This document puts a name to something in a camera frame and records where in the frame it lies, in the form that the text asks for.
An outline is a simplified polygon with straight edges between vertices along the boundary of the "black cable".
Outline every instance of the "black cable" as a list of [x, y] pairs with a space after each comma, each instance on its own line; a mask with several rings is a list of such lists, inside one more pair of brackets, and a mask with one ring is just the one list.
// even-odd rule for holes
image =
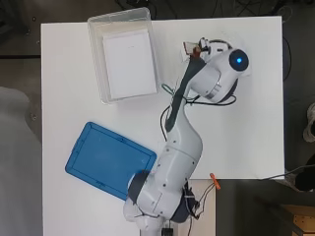
[[235, 103], [236, 101], [236, 96], [235, 95], [232, 95], [231, 97], [234, 98], [233, 101], [231, 102], [228, 102], [228, 103], [209, 103], [209, 102], [201, 102], [201, 101], [187, 101], [187, 104], [197, 104], [197, 105], [212, 105], [212, 106], [228, 106], [228, 105], [231, 105], [233, 103]]
[[211, 185], [208, 186], [208, 188], [204, 191], [203, 195], [201, 196], [200, 200], [199, 200], [199, 203], [201, 202], [201, 200], [203, 199], [203, 197], [205, 197], [207, 191], [213, 186], [215, 185], [214, 183], [212, 183]]
[[284, 39], [284, 41], [286, 42], [286, 45], [287, 45], [288, 58], [289, 58], [288, 70], [287, 70], [286, 76], [283, 79], [283, 81], [286, 81], [286, 79], [289, 76], [289, 73], [291, 72], [291, 68], [292, 68], [292, 55], [291, 55], [291, 48], [289, 46], [289, 43], [288, 43], [287, 39], [284, 36], [283, 36], [283, 39]]
[[164, 110], [163, 110], [163, 112], [160, 114], [160, 117], [159, 117], [159, 125], [160, 125], [160, 129], [161, 129], [161, 132], [163, 133], [163, 136], [164, 136], [164, 139], [165, 139], [165, 141], [167, 141], [167, 137], [166, 137], [166, 134], [165, 134], [165, 132], [164, 132], [164, 128], [163, 128], [163, 116], [164, 116], [164, 114], [165, 114], [165, 112], [167, 111], [169, 109], [169, 106], [167, 106]]
[[[240, 1], [238, 1], [238, 0], [236, 0], [236, 2], [239, 4], [239, 5], [241, 5], [242, 7], [245, 7], [245, 5], [246, 5], [246, 3], [242, 3], [242, 2], [240, 2]], [[255, 4], [258, 4], [259, 2], [255, 2], [255, 3], [251, 3], [251, 4], [249, 4], [249, 5], [255, 5]], [[248, 11], [249, 13], [251, 13], [253, 16], [257, 16], [257, 14], [256, 13], [254, 13], [251, 9], [249, 9], [248, 7], [245, 7], [245, 10], [246, 11]]]
[[126, 8], [120, 3], [119, 0], [115, 0], [115, 3], [120, 7], [120, 9], [121, 9], [122, 11], [125, 11], [125, 10], [126, 10]]
[[174, 18], [177, 19], [177, 13], [175, 12], [173, 6], [170, 4], [169, 0], [165, 0], [165, 3], [168, 6], [170, 12], [174, 15]]
[[152, 1], [149, 1], [148, 3], [151, 4], [155, 9], [155, 15], [151, 16], [151, 18], [152, 18], [152, 20], [156, 20], [157, 16], [158, 16], [158, 8], [157, 8], [156, 4], [154, 4]]
[[291, 170], [291, 171], [286, 172], [286, 174], [275, 175], [275, 176], [268, 177], [268, 178], [261, 179], [261, 180], [275, 179], [275, 178], [277, 178], [277, 177], [282, 177], [282, 176], [286, 176], [286, 175], [288, 175], [288, 174], [294, 173], [295, 171], [300, 170], [300, 169], [313, 168], [313, 167], [315, 167], [315, 164], [312, 164], [312, 165], [301, 165], [301, 166], [299, 166], [299, 167], [297, 167], [297, 168], [295, 168], [295, 169], [293, 169], [293, 170]]
[[220, 12], [222, 14], [222, 17], [224, 17], [224, 12], [223, 12], [223, 5], [222, 5], [223, 1], [221, 0], [220, 2]]
[[218, 0], [216, 0], [215, 8], [214, 8], [213, 14], [211, 15], [211, 18], [215, 15], [215, 12], [217, 10], [217, 5], [218, 5]]
[[209, 194], [209, 192], [215, 187], [215, 184], [213, 184], [213, 186], [211, 187], [211, 189], [207, 192], [207, 194], [205, 195], [204, 197], [204, 202], [203, 202], [203, 209], [197, 214], [197, 217], [200, 217], [200, 215], [205, 212], [205, 205], [206, 205], [206, 199], [207, 199], [207, 196]]
[[188, 236], [190, 235], [192, 226], [193, 226], [193, 217], [190, 216], [190, 223], [189, 223], [189, 229], [188, 229], [188, 234], [187, 234]]
[[237, 17], [239, 17], [245, 10], [247, 10], [247, 7], [251, 4], [251, 0], [249, 0], [246, 5], [243, 7], [243, 9], [240, 11], [240, 13], [237, 14]]

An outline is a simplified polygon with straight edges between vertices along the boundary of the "white paper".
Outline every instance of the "white paper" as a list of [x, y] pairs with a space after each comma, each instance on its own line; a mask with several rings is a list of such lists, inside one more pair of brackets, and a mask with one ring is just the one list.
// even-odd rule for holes
[[105, 36], [103, 47], [111, 98], [157, 92], [147, 30]]

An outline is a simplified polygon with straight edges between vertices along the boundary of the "white surface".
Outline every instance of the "white surface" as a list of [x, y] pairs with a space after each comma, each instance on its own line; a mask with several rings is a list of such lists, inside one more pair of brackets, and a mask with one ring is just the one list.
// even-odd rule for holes
[[0, 87], [0, 235], [41, 236], [41, 147], [25, 120], [29, 99]]
[[147, 30], [105, 36], [103, 46], [111, 98], [157, 92]]
[[[235, 104], [187, 108], [204, 142], [193, 178], [209, 178], [210, 172], [231, 179], [284, 172], [281, 18], [164, 21], [153, 27], [161, 78], [172, 86], [182, 41], [227, 39], [245, 46], [252, 64], [251, 78], [239, 82]], [[102, 104], [86, 23], [42, 26], [41, 69], [44, 235], [139, 235], [136, 225], [125, 221], [121, 200], [67, 174], [64, 167], [88, 121], [159, 154], [159, 115], [169, 95]]]

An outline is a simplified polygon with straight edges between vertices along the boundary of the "white table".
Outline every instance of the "white table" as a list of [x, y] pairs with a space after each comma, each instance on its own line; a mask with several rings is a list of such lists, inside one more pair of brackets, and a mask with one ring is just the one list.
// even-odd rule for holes
[[[221, 179], [252, 179], [284, 172], [281, 18], [165, 21], [153, 26], [160, 75], [172, 86], [184, 40], [227, 39], [250, 58], [251, 77], [239, 82], [234, 105], [187, 108], [204, 142], [193, 178], [207, 179], [214, 172]], [[86, 23], [43, 25], [41, 67], [44, 235], [138, 235], [135, 224], [122, 215], [121, 200], [70, 176], [64, 166], [88, 121], [159, 153], [159, 115], [169, 95], [103, 105]]]

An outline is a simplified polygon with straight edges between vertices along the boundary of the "wire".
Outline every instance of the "wire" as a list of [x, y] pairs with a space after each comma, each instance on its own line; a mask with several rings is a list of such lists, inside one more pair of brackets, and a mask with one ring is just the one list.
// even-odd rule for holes
[[315, 167], [315, 164], [311, 164], [311, 165], [301, 165], [291, 171], [288, 171], [286, 172], [285, 174], [280, 174], [280, 175], [275, 175], [275, 176], [272, 176], [272, 177], [268, 177], [268, 178], [265, 178], [265, 179], [261, 179], [261, 180], [270, 180], [270, 179], [275, 179], [277, 177], [282, 177], [282, 176], [286, 176], [288, 174], [291, 174], [291, 173], [294, 173], [295, 171], [297, 170], [300, 170], [300, 169], [305, 169], [305, 168], [312, 168], [312, 167]]
[[288, 58], [289, 58], [288, 70], [287, 70], [286, 76], [283, 79], [283, 81], [286, 81], [286, 79], [289, 76], [289, 73], [291, 72], [291, 68], [292, 68], [292, 55], [291, 55], [291, 48], [289, 46], [289, 43], [284, 36], [283, 36], [283, 40], [286, 42], [287, 50], [288, 50]]
[[218, 0], [216, 0], [215, 8], [214, 8], [213, 14], [211, 15], [211, 18], [215, 15], [215, 12], [217, 10], [217, 5], [218, 5]]
[[197, 214], [197, 217], [200, 217], [200, 215], [205, 212], [205, 205], [206, 205], [206, 199], [207, 199], [207, 196], [209, 194], [209, 192], [215, 187], [215, 184], [212, 185], [211, 189], [207, 192], [207, 194], [205, 195], [204, 197], [204, 202], [203, 202], [203, 209]]
[[221, 12], [221, 14], [222, 14], [222, 17], [224, 17], [223, 0], [220, 1], [220, 12]]
[[[171, 88], [170, 86], [168, 86], [167, 84], [161, 84], [161, 87], [170, 95], [174, 96], [175, 95], [175, 91], [173, 88]], [[200, 95], [197, 95], [195, 97], [184, 97], [184, 99], [186, 101], [194, 101], [196, 99], [198, 99], [200, 97]]]
[[208, 186], [208, 188], [204, 191], [203, 195], [201, 196], [200, 200], [198, 201], [199, 203], [201, 202], [201, 200], [203, 199], [203, 197], [205, 197], [207, 191], [213, 186], [215, 185], [214, 183], [212, 183], [211, 185]]
[[159, 117], [159, 125], [160, 125], [160, 129], [161, 129], [161, 132], [162, 132], [162, 134], [163, 134], [163, 136], [164, 136], [165, 141], [167, 141], [167, 137], [166, 137], [166, 134], [165, 134], [165, 132], [164, 132], [164, 128], [163, 128], [162, 122], [163, 122], [163, 116], [164, 116], [165, 112], [166, 112], [168, 109], [169, 109], [169, 106], [167, 106], [167, 107], [163, 110], [163, 112], [160, 114], [160, 117]]
[[187, 234], [188, 236], [190, 235], [192, 226], [193, 226], [193, 217], [190, 216], [190, 223], [189, 223], [189, 229], [188, 229], [188, 234]]
[[249, 0], [245, 6], [243, 7], [243, 9], [240, 11], [240, 13], [237, 14], [237, 17], [239, 17], [245, 10], [247, 10], [247, 7], [252, 3], [251, 0]]
[[[254, 13], [251, 9], [249, 9], [248, 7], [246, 7], [246, 3], [242, 3], [242, 2], [240, 2], [240, 1], [238, 1], [238, 0], [236, 0], [236, 2], [237, 2], [239, 5], [241, 5], [242, 7], [245, 7], [245, 10], [248, 11], [249, 13], [251, 13], [253, 16], [257, 16], [256, 13]], [[260, 3], [260, 2], [250, 3], [248, 6], [256, 5], [256, 4], [258, 4], [258, 3]]]
[[234, 100], [231, 101], [231, 102], [228, 102], [228, 103], [209, 103], [209, 102], [201, 102], [201, 101], [187, 101], [187, 104], [212, 105], [212, 106], [228, 106], [228, 105], [231, 105], [231, 104], [235, 103], [235, 101], [237, 100], [235, 95], [232, 95], [231, 97], [233, 97]]
[[177, 13], [175, 12], [173, 6], [170, 4], [169, 0], [165, 0], [165, 3], [168, 6], [170, 12], [174, 15], [174, 18], [177, 19]]
[[151, 4], [155, 9], [155, 15], [151, 16], [151, 18], [152, 18], [152, 20], [156, 20], [157, 16], [158, 16], [158, 8], [157, 8], [156, 4], [154, 4], [152, 1], [148, 1], [148, 3]]
[[121, 4], [119, 0], [115, 0], [115, 3], [120, 7], [122, 11], [126, 10], [126, 8]]
[[170, 95], [174, 95], [174, 94], [175, 94], [174, 89], [171, 88], [170, 86], [168, 86], [167, 84], [161, 84], [161, 87], [162, 87], [167, 93], [169, 93]]

